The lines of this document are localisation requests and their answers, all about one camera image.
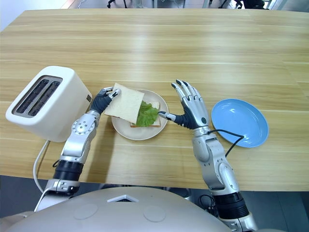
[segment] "plate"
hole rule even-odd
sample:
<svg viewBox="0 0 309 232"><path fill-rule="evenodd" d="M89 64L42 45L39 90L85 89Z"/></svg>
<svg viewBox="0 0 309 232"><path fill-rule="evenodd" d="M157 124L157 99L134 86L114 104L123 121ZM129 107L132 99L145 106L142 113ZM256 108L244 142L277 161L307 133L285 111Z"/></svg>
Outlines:
<svg viewBox="0 0 309 232"><path fill-rule="evenodd" d="M250 103L239 99L225 99L215 104L211 119L216 129L244 135L245 138L237 143L238 146L256 147L268 137L268 124L263 114ZM224 132L219 133L231 143L238 139Z"/></svg>
<svg viewBox="0 0 309 232"><path fill-rule="evenodd" d="M160 102L160 111L165 111L168 112L168 105L164 101L164 99L149 90L139 90L139 92L145 93L143 100L146 102ZM112 116L112 125L114 126L115 130L124 136L127 139L132 139L132 140L146 140L150 139L157 134L159 134L163 128L167 124L167 120L164 118L160 118L160 127L135 127L132 128L130 127L130 123L128 121L125 121L121 118L118 117L113 117Z"/></svg>

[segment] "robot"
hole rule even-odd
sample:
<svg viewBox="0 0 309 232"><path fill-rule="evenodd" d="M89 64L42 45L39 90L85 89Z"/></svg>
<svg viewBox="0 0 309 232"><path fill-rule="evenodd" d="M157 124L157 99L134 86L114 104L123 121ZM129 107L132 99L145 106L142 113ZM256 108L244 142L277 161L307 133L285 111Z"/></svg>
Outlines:
<svg viewBox="0 0 309 232"><path fill-rule="evenodd" d="M23 219L7 231L256 231L253 215L226 159L231 149L225 153L210 130L200 93L186 81L176 80L171 85L180 98L184 114L161 111L159 116L193 130L194 155L215 201L218 218L176 194L155 188L107 188L73 197L100 116L121 94L119 89L112 92L112 87L108 87L94 98L90 110L73 123L55 174L48 180L34 213L23 214Z"/></svg>

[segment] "robotic arm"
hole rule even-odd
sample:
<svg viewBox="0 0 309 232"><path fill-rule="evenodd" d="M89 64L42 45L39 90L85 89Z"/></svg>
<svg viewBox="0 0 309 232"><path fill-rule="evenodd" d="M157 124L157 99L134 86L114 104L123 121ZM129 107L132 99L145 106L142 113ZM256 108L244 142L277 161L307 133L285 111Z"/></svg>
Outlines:
<svg viewBox="0 0 309 232"><path fill-rule="evenodd" d="M224 148L214 131L209 129L209 116L201 95L188 82L176 80L171 85L179 95L184 114L179 116L161 111L159 115L194 130L194 155L215 200L219 219L232 231L257 230L254 218L239 191L234 171L226 159Z"/></svg>
<svg viewBox="0 0 309 232"><path fill-rule="evenodd" d="M102 89L94 98L90 110L73 123L71 135L64 144L54 177L48 180L35 212L68 200L78 191L79 176L86 162L90 143L97 133L100 116L120 94L119 89L109 94L112 89L113 87Z"/></svg>
<svg viewBox="0 0 309 232"><path fill-rule="evenodd" d="M159 112L159 115L194 130L194 155L201 165L203 179L215 200L219 219L235 232L257 230L253 216L239 192L233 169L226 160L224 148L214 131L209 129L209 116L201 95L185 81L176 80L172 86L181 99L184 114L178 116ZM78 190L79 176L87 159L90 143L96 135L100 115L120 93L119 89L112 94L108 94L109 91L112 91L112 87L102 89L94 98L90 110L73 123L54 177L47 182L35 211L65 201Z"/></svg>

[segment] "sandwich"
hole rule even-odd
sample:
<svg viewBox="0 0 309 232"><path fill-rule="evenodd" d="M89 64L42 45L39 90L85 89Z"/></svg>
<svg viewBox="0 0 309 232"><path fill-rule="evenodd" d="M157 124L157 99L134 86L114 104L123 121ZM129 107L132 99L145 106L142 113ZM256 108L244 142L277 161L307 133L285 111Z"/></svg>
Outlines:
<svg viewBox="0 0 309 232"><path fill-rule="evenodd" d="M115 83L114 89L121 94L113 99L104 114L119 117L130 123L130 127L160 127L159 102L143 101L144 93Z"/></svg>

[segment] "blue plate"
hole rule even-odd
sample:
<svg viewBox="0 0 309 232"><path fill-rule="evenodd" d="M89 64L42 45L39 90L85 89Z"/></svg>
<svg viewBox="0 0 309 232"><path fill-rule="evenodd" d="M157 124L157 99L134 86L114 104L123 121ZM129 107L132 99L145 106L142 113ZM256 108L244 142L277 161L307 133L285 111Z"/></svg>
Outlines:
<svg viewBox="0 0 309 232"><path fill-rule="evenodd" d="M213 107L212 124L216 129L227 130L244 135L237 145L256 147L268 137L268 124L262 113L253 105L239 99L225 99ZM222 137L234 143L238 137L219 132Z"/></svg>

